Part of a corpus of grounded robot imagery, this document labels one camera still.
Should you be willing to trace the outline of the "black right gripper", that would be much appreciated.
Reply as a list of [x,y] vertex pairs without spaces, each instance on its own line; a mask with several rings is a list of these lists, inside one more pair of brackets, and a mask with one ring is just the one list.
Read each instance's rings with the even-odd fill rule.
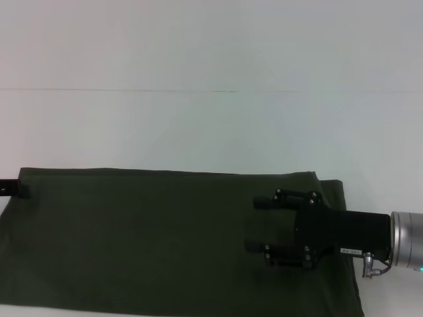
[[[253,207],[260,210],[289,209],[296,212],[294,245],[304,260],[316,265],[330,254],[356,258],[372,256],[388,262],[391,256],[391,218],[379,213],[343,211],[329,207],[319,192],[297,192],[277,188],[270,197],[256,196]],[[245,250],[262,254],[268,267],[303,267],[294,247],[255,240],[244,241]]]

